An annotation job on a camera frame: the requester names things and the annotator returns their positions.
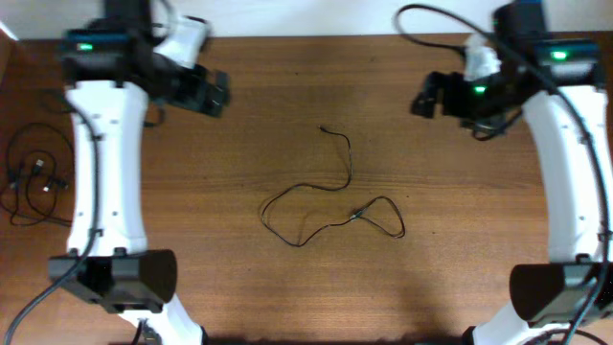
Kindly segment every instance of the green led light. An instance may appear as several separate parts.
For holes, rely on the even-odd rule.
[[[568,53],[566,52],[552,52],[552,58],[562,61],[568,57]]]
[[[475,86],[475,93],[484,94],[488,88],[485,86]]]
[[[89,43],[79,43],[77,44],[77,50],[83,52],[89,52],[94,50],[94,45]]]

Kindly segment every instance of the white plastic casing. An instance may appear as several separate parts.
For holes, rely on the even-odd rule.
[[[183,15],[175,16],[173,32],[153,50],[181,67],[192,69],[198,60],[200,47],[207,37],[209,26]]]
[[[131,82],[123,88],[109,80],[80,81],[66,91],[67,100],[89,119],[100,149],[100,222],[103,230],[90,256],[147,250],[141,215],[141,135],[148,96]],[[68,249],[81,254],[87,245],[93,210],[93,151],[87,127],[73,116],[77,196]]]
[[[486,39],[472,34],[465,43],[465,81],[476,81],[500,72],[500,59],[496,51],[485,45]]]
[[[606,95],[592,86],[561,87],[593,135],[611,214],[611,158],[606,137]],[[600,204],[587,148],[559,96],[540,92],[524,103],[524,114],[538,150],[549,211],[549,257],[574,263],[578,254],[602,260]],[[531,329],[511,302],[473,332],[475,345],[517,345],[568,324]]]
[[[163,345],[203,344],[202,338],[205,335],[202,328],[191,320],[176,294],[172,296],[170,302],[164,305],[160,313],[127,310],[120,316],[134,327],[138,327],[141,320],[146,320],[147,325],[160,335]]]

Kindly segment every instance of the wooden tabletop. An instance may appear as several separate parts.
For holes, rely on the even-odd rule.
[[[613,71],[613,35],[598,39]],[[42,91],[61,87],[55,45],[15,47],[0,92],[2,150],[28,122],[70,133],[67,117],[40,105]],[[221,119],[169,107],[167,122],[145,131],[142,201],[149,248],[175,252],[179,296],[211,336],[460,335],[507,303],[514,265],[548,261],[546,202],[527,126],[481,143],[454,119],[409,114],[428,73],[462,70],[456,56],[395,36],[225,38],[200,63],[229,73],[232,103]],[[354,181],[339,193],[288,196],[272,211],[272,223],[296,241],[386,195],[404,216],[404,239],[357,221],[292,248],[261,225],[262,203],[284,188],[344,182],[345,144],[319,125],[352,140]],[[33,133],[22,146],[52,150],[70,175],[57,138]],[[72,192],[60,196],[59,214],[68,218]],[[4,200],[11,202],[9,195]],[[368,216],[398,230],[385,205]],[[10,227],[7,219],[0,220],[2,334],[49,284],[47,259],[65,252],[68,236],[54,225]],[[589,330],[613,339],[611,325],[601,321]],[[59,291],[28,316],[14,344],[126,343],[133,333],[119,317]]]

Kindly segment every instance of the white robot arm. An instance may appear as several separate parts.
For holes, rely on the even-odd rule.
[[[441,102],[444,115],[461,119],[481,141],[504,134],[523,114],[538,150],[548,203],[550,263],[516,266],[511,301],[488,323],[469,328],[463,344],[541,344],[552,334],[566,334],[567,345],[578,326],[613,311],[606,297],[612,288],[607,277],[613,258],[613,174],[600,50],[589,40],[553,39],[539,0],[514,0],[496,11],[494,34],[424,5],[405,6],[397,18],[412,9],[463,21],[497,49],[471,38],[464,50],[465,73],[432,73],[412,112],[433,118],[434,105]],[[517,107],[520,115],[507,120],[506,113]]]
[[[147,246],[140,200],[141,137],[149,99],[218,116],[227,102],[227,80],[205,81],[196,65],[207,37],[201,19],[169,13],[171,28],[162,42],[151,30],[148,1],[104,1],[105,18],[87,30],[69,32],[62,52],[66,100],[76,141],[77,196],[68,256],[49,262],[52,280],[82,255],[94,215],[94,159],[99,162],[98,207],[101,235],[85,269],[63,288],[142,329],[152,344],[202,345],[204,329],[193,322],[175,293],[177,264],[169,250]],[[99,136],[98,157],[84,117]]]

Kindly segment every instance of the black wire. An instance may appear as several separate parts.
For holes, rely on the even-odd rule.
[[[485,135],[485,136],[479,136],[479,132],[477,131],[476,128],[474,128],[472,130],[472,137],[475,140],[478,140],[478,141],[481,141],[481,142],[486,142],[486,141],[489,141],[491,139],[494,139],[494,138],[504,134],[507,131],[507,129],[509,129],[513,125],[515,125],[517,120],[521,119],[523,115],[524,115],[523,110],[520,110],[515,115],[513,115],[508,121],[506,121],[504,124],[502,124],[501,126],[499,126],[496,129],[494,129],[492,131],[492,133],[490,133],[488,135]]]
[[[533,339],[531,339],[530,341],[528,341],[525,345],[537,345],[537,344],[542,344],[545,341],[549,341],[554,335],[557,334],[566,334],[567,331],[566,330],[554,330],[554,331],[548,331],[542,335],[536,336]],[[595,343],[597,343],[598,345],[608,345],[604,340],[600,339],[599,337],[588,333],[586,331],[582,331],[582,330],[577,330],[577,335],[579,336],[583,336],[585,338],[588,338],[592,341],[594,341]]]
[[[132,345],[138,345],[138,341],[141,339],[141,334],[143,333],[143,328],[145,326],[145,320],[141,320],[138,322],[138,327],[136,328],[136,334],[132,339]]]
[[[68,139],[68,137],[62,133],[59,129],[55,128],[54,126],[51,126],[49,124],[45,124],[45,123],[29,123],[23,127],[21,127],[20,129],[18,129],[11,137],[11,139],[9,140],[9,143],[7,144],[7,148],[5,150],[5,162],[6,162],[6,169],[7,169],[7,175],[11,174],[11,150],[13,148],[13,146],[15,145],[17,139],[19,139],[22,135],[24,135],[26,132],[28,132],[28,130],[34,128],[34,127],[42,127],[42,128],[46,128],[48,130],[51,130],[53,133],[59,135],[59,137],[62,139],[62,141],[64,142],[64,144],[66,145],[66,147],[68,147],[68,149],[70,150],[70,154],[72,157],[75,156],[75,148],[73,147],[72,143],[70,142],[70,139]],[[73,170],[75,168],[75,161],[74,159],[72,160],[72,166],[73,166]]]
[[[15,318],[12,320],[11,325],[7,329],[4,337],[4,345],[11,345],[12,337],[14,336],[17,327],[23,319],[39,305],[45,298],[60,288],[66,281],[68,281],[85,263],[87,257],[91,253],[96,238],[101,234],[98,229],[98,223],[100,218],[100,149],[98,148],[98,141],[100,137],[96,133],[96,130],[92,126],[91,122],[87,119],[83,113],[76,107],[71,105],[73,111],[81,118],[82,124],[86,126],[89,131],[90,140],[92,141],[93,151],[93,211],[92,211],[92,223],[89,229],[89,239],[87,245],[83,250],[77,261],[64,273],[61,277],[57,278],[49,287],[37,295],[26,307],[24,307]]]
[[[400,9],[400,11],[398,11],[396,13],[396,15],[394,16],[394,26],[396,27],[396,30],[398,31],[398,33],[400,34],[400,36],[404,39],[407,39],[415,44],[419,44],[420,46],[424,46],[424,47],[430,47],[430,48],[441,48],[441,49],[447,49],[450,50],[458,55],[460,55],[462,58],[466,57],[466,52],[465,52],[465,47],[461,46],[461,45],[449,45],[449,44],[442,44],[442,43],[434,43],[434,42],[426,42],[424,40],[415,38],[412,34],[407,33],[406,31],[404,31],[404,28],[402,28],[402,25],[400,24],[400,15],[403,13],[404,11],[402,9]]]
[[[404,219],[402,218],[402,213],[400,212],[400,210],[398,209],[396,204],[389,197],[384,196],[384,195],[378,196],[378,197],[372,199],[371,201],[369,201],[366,205],[362,206],[360,209],[355,211],[353,213],[353,215],[349,219],[347,219],[346,221],[343,221],[343,222],[340,222],[340,223],[328,224],[328,225],[324,225],[324,226],[320,227],[319,229],[315,230],[303,242],[293,243],[293,242],[290,242],[290,241],[286,240],[283,236],[281,236],[266,221],[266,211],[268,210],[270,205],[272,205],[277,200],[279,200],[280,198],[282,198],[283,196],[287,195],[288,193],[290,193],[291,191],[293,191],[295,189],[302,188],[302,187],[309,187],[309,188],[312,188],[312,189],[315,189],[315,190],[320,190],[320,191],[339,192],[339,191],[342,191],[342,190],[346,189],[347,187],[349,187],[349,185],[352,183],[352,179],[353,179],[352,142],[349,140],[349,138],[345,134],[329,131],[329,130],[323,128],[322,126],[319,126],[319,129],[321,129],[324,133],[327,133],[327,134],[342,136],[347,141],[347,147],[348,147],[348,152],[349,152],[349,164],[350,164],[350,169],[349,169],[349,174],[347,176],[347,181],[341,187],[323,187],[323,186],[313,185],[313,184],[310,184],[310,183],[298,183],[296,185],[293,185],[293,186],[287,188],[286,190],[281,192],[279,195],[275,196],[270,201],[268,201],[268,203],[261,210],[261,223],[264,225],[264,227],[266,229],[268,229],[270,232],[272,232],[273,234],[275,234],[279,239],[281,239],[287,245],[290,245],[290,246],[293,246],[293,247],[297,247],[297,248],[300,248],[300,247],[306,245],[311,239],[313,239],[317,234],[319,234],[320,232],[322,232],[325,229],[328,229],[330,227],[338,227],[338,226],[347,225],[347,224],[349,224],[349,223],[351,223],[351,222],[353,222],[354,220],[357,220],[357,219],[362,219],[362,220],[365,220],[365,221],[369,222],[371,225],[377,227],[380,231],[382,231],[383,233],[387,234],[388,236],[390,236],[392,238],[395,238],[395,239],[403,238],[404,234],[406,233],[406,230],[405,230],[405,226],[404,226]],[[390,205],[393,207],[394,211],[396,212],[396,214],[398,216],[398,219],[400,219],[400,224],[402,225],[402,229],[397,234],[392,234],[392,233],[388,232],[387,230],[385,230],[382,226],[380,226],[376,222],[372,221],[371,219],[362,217],[364,212],[366,212],[366,210],[368,210],[369,207],[371,207],[375,202],[377,202],[378,200],[381,200],[381,199],[386,200],[387,202],[390,203]]]
[[[562,340],[562,345],[569,345],[570,340],[573,337],[573,334],[577,331],[583,318],[585,317],[587,312],[591,310],[592,306],[596,302],[596,299],[601,293],[602,288],[604,287],[604,284],[606,283],[606,276],[608,273],[608,265],[609,265],[611,231],[610,231],[610,224],[609,224],[608,200],[607,200],[606,191],[604,188],[604,177],[602,176],[601,164],[598,160],[598,155],[596,154],[596,149],[594,147],[594,141],[593,141],[592,134],[587,130],[587,127],[585,126],[583,122],[583,118],[579,115],[579,113],[577,112],[577,110],[575,109],[571,101],[568,99],[568,97],[566,97],[566,95],[564,95],[559,90],[556,83],[553,80],[551,80],[547,75],[545,75],[543,72],[541,72],[536,66],[532,65],[529,61],[527,61],[524,57],[522,57],[519,53],[515,52],[513,48],[511,48],[505,42],[503,42],[498,37],[496,37],[494,34],[486,33],[483,29],[479,28],[475,24],[469,22],[468,20],[452,12],[445,11],[445,10],[442,10],[436,7],[432,7],[432,6],[427,6],[427,5],[413,4],[413,5],[403,6],[402,8],[400,8],[400,10],[398,10],[397,15],[400,15],[402,12],[406,12],[406,11],[413,10],[413,9],[422,9],[422,10],[432,11],[432,12],[446,15],[450,18],[453,18],[467,25],[469,28],[471,28],[475,32],[485,37],[492,44],[497,46],[498,49],[508,58],[511,58],[518,64],[524,66],[526,71],[530,72],[533,76],[535,76],[543,84],[544,88],[547,91],[549,91],[550,94],[559,96],[562,99],[562,101],[566,104],[568,111],[571,115],[571,118],[573,119],[577,127],[579,128],[579,132],[581,135],[581,141],[587,147],[588,156],[591,162],[592,170],[594,172],[594,176],[595,176],[597,187],[598,187],[599,208],[600,208],[599,211],[601,213],[601,228],[602,228],[602,232],[599,234],[599,241],[602,242],[602,262],[601,262],[601,269],[598,274],[598,282],[588,294],[588,297],[586,298],[585,302],[583,303],[583,305],[577,312],[577,315],[572,320],[571,328],[568,330],[568,333],[564,336],[564,339]]]
[[[0,193],[0,197],[3,196],[4,193],[6,192],[7,188],[10,185],[13,185],[14,190],[15,190],[15,194],[14,194],[15,208],[13,210],[9,209],[9,207],[7,207],[2,200],[0,200],[0,207],[2,207],[3,210],[5,210],[6,212],[8,212],[11,215],[10,223],[13,226],[21,226],[21,227],[24,227],[24,226],[34,226],[34,225],[38,225],[39,223],[42,223],[42,222],[51,222],[51,223],[57,224],[57,225],[66,225],[65,223],[66,222],[70,222],[70,220],[64,219],[64,218],[57,218],[57,217],[53,216],[53,212],[55,211],[56,205],[57,205],[57,197],[58,197],[57,189],[55,189],[55,191],[54,191],[53,205],[50,208],[50,211],[49,212],[42,212],[42,211],[40,211],[40,209],[38,207],[36,207],[32,203],[32,200],[30,198],[30,183],[32,182],[32,178],[34,178],[34,176],[24,176],[24,175],[21,175],[21,170],[25,166],[25,161],[27,160],[27,158],[29,156],[31,156],[33,154],[44,154],[47,157],[49,157],[51,159],[51,162],[52,162],[52,173],[49,176],[49,180],[48,180],[48,181],[52,181],[52,180],[57,178],[56,177],[56,172],[57,172],[57,160],[56,160],[56,158],[49,151],[47,151],[45,149],[35,149],[35,150],[29,151],[28,153],[26,153],[21,158],[21,160],[19,161],[19,170],[18,170],[17,173],[15,173],[15,170],[11,167],[11,151],[14,149],[14,146],[16,145],[18,140],[23,135],[25,135],[30,130],[32,130],[32,129],[36,128],[36,127],[43,128],[43,129],[46,129],[46,130],[50,130],[54,134],[57,134],[61,138],[63,143],[66,145],[66,147],[70,151],[72,170],[75,169],[75,161],[74,161],[75,149],[74,149],[72,143],[70,142],[70,140],[68,139],[68,137],[64,133],[62,133],[59,129],[55,128],[54,126],[45,124],[45,123],[29,123],[29,124],[21,127],[20,129],[18,129],[12,135],[12,137],[9,140],[9,142],[7,144],[7,147],[6,147],[6,151],[5,151],[5,164],[6,164],[6,171],[7,171],[8,182],[7,182],[7,186],[5,186],[2,189],[2,193]],[[28,206],[32,210],[34,210],[36,213],[38,213],[39,215],[43,216],[43,218],[35,218],[35,217],[29,216],[29,215],[25,215],[25,214],[19,212],[19,186],[20,186],[20,182],[24,178],[27,178],[25,197],[26,197],[26,201],[28,203]],[[29,219],[29,220],[33,220],[33,221],[32,222],[28,222],[28,223],[21,223],[21,222],[15,222],[14,221],[15,218]]]

